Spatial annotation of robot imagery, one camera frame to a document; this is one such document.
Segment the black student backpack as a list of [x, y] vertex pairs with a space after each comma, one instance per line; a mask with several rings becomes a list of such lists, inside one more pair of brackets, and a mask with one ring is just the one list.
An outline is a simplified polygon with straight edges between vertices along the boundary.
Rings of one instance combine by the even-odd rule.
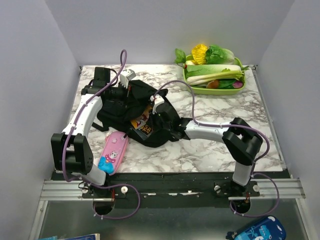
[[[97, 114], [97, 119], [101, 125], [93, 123], [92, 127], [100, 132], [106, 132], [109, 128], [125, 133], [129, 138], [138, 143], [150, 147], [158, 148], [166, 142], [177, 142], [178, 139], [168, 132], [155, 132], [148, 136], [143, 134], [140, 129], [134, 129], [131, 120], [139, 117], [146, 107], [150, 105], [150, 97], [156, 93], [156, 89], [141, 80], [132, 80], [128, 85], [129, 95], [128, 102], [109, 101], [104, 104], [104, 92], [100, 94], [102, 99], [102, 108]], [[151, 118], [146, 125], [152, 127]]]

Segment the Roald Dahl Charlie book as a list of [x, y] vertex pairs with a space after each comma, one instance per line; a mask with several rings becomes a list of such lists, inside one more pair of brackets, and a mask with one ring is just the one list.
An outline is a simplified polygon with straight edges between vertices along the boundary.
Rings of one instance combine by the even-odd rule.
[[130, 121], [135, 130], [142, 128], [147, 123], [149, 120], [150, 111], [152, 110], [153, 108], [148, 105], [140, 116]]

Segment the pink cartoon pencil case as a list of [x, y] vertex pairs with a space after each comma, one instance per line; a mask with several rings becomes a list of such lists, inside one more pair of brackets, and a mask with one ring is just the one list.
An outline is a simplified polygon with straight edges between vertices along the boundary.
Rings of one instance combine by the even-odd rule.
[[114, 175], [124, 158], [129, 138], [124, 132], [114, 131], [105, 138], [105, 145], [100, 155], [98, 168], [109, 176]]

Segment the dark blue treehouse book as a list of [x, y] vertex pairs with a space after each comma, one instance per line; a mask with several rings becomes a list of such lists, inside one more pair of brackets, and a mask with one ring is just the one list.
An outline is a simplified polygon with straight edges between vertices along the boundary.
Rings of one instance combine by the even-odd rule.
[[144, 135], [149, 136], [153, 132], [153, 128], [147, 124], [139, 129]]

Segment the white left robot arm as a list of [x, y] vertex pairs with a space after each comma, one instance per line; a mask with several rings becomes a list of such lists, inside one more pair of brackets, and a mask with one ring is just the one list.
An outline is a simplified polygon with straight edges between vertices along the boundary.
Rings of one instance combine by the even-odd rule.
[[69, 124], [62, 133], [55, 133], [51, 137], [54, 166], [62, 171], [64, 180], [71, 182], [82, 178], [94, 184], [93, 191], [101, 198], [110, 194], [111, 185], [106, 182], [107, 173], [94, 164], [87, 137], [95, 117], [103, 107], [103, 94], [111, 89], [117, 78], [120, 78], [119, 85], [127, 90], [129, 81], [135, 76], [134, 71], [121, 67], [109, 83], [101, 77], [94, 78], [92, 85], [82, 90], [80, 104]]

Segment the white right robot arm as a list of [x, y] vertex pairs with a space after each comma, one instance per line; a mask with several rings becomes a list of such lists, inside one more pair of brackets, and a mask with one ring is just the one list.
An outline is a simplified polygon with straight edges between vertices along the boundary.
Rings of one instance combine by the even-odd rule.
[[230, 191], [241, 196], [248, 190], [248, 183], [263, 139], [241, 118], [230, 123], [213, 127], [212, 123], [196, 123], [191, 118], [179, 117], [169, 103], [154, 103], [152, 106], [152, 126], [167, 131], [175, 140], [203, 139], [224, 143], [235, 160], [235, 169], [230, 183]]

